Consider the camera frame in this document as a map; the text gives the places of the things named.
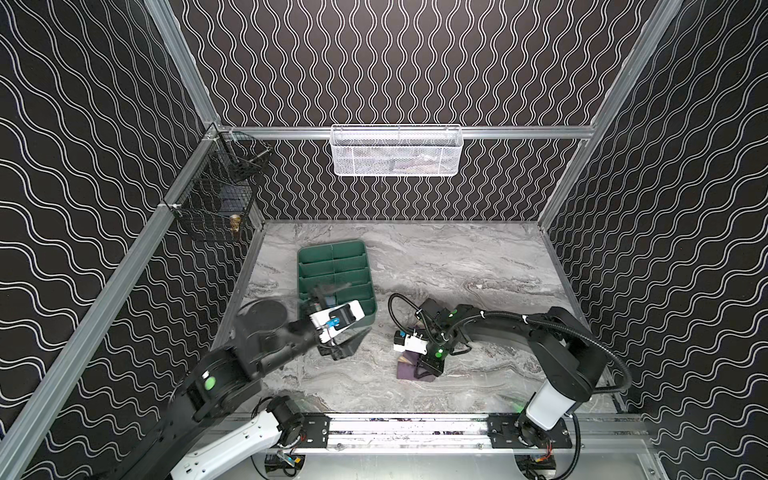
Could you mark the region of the green compartment tray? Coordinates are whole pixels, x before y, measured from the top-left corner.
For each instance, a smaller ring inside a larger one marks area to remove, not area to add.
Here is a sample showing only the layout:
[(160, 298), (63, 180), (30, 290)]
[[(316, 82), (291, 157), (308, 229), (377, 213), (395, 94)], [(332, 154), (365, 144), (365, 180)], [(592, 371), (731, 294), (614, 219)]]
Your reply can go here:
[(365, 243), (360, 240), (310, 245), (297, 253), (297, 292), (300, 310), (310, 304), (320, 288), (322, 297), (335, 306), (357, 300), (364, 317), (355, 328), (371, 327), (376, 319), (377, 300)]

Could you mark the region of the small brass object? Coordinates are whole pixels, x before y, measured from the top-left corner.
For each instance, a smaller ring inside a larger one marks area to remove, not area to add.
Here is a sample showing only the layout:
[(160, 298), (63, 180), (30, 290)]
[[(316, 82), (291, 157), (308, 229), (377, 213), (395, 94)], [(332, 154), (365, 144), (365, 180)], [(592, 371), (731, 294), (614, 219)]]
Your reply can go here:
[(238, 214), (233, 214), (229, 217), (230, 230), (232, 233), (239, 233), (242, 224), (242, 217)]

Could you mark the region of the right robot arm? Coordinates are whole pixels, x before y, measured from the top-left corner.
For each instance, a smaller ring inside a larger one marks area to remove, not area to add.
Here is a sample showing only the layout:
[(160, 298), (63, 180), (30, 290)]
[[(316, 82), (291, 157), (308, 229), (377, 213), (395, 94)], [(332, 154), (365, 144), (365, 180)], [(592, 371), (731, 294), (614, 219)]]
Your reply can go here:
[(597, 393), (608, 354), (571, 313), (552, 307), (544, 313), (489, 311), (460, 304), (450, 310), (432, 299), (415, 310), (428, 340), (420, 364), (436, 376), (459, 344), (522, 344), (545, 375), (542, 386), (522, 410), (519, 429), (549, 432), (561, 418)]

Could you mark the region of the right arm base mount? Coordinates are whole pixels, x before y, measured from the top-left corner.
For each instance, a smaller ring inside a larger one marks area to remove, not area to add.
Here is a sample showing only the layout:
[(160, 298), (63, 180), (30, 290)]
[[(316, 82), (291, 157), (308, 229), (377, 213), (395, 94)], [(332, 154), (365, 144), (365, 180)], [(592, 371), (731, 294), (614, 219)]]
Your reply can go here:
[(545, 430), (525, 415), (492, 414), (487, 417), (487, 435), (493, 449), (570, 449), (573, 441), (563, 418)]

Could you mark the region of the purple striped sock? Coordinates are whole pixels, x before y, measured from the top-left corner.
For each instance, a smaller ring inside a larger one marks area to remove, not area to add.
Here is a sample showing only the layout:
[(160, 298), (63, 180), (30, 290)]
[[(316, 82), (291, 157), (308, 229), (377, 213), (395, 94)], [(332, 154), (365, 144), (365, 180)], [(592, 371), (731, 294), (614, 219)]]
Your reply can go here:
[(416, 352), (401, 352), (397, 361), (396, 378), (407, 381), (433, 382), (437, 376), (434, 369), (422, 360)]

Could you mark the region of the aluminium front rail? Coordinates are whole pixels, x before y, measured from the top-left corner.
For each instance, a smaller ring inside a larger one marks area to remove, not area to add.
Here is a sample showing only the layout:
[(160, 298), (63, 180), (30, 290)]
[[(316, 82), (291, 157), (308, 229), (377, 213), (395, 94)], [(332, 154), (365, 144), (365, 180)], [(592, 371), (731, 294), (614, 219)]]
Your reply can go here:
[(492, 414), (361, 414), (327, 413), (331, 418), (326, 448), (281, 449), (265, 446), (265, 424), (242, 418), (237, 430), (226, 433), (216, 427), (204, 436), (215, 444), (222, 440), (242, 441), (253, 453), (317, 454), (544, 454), (565, 453), (576, 446), (575, 424), (564, 421), (570, 432), (570, 449), (493, 449), (487, 435), (487, 417)]

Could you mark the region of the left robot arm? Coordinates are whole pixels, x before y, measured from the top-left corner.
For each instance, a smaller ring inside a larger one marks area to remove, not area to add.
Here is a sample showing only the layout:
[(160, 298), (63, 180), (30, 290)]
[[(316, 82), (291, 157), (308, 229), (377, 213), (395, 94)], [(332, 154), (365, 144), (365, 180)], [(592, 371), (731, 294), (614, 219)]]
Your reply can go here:
[(304, 415), (288, 396), (268, 399), (252, 418), (205, 447), (197, 444), (260, 392), (264, 378), (315, 349), (338, 361), (354, 355), (367, 331), (371, 303), (351, 288), (316, 287), (292, 317), (280, 298), (244, 304), (234, 336), (194, 366), (150, 432), (103, 479), (216, 479), (272, 447), (290, 450), (303, 439)]

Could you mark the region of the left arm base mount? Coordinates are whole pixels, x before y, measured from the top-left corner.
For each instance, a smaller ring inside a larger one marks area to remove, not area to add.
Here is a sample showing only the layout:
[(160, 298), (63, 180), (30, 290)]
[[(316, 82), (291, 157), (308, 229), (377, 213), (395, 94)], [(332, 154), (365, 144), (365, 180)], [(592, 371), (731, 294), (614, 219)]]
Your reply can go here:
[(297, 413), (290, 417), (277, 416), (279, 437), (275, 444), (281, 449), (326, 448), (331, 418), (322, 413)]

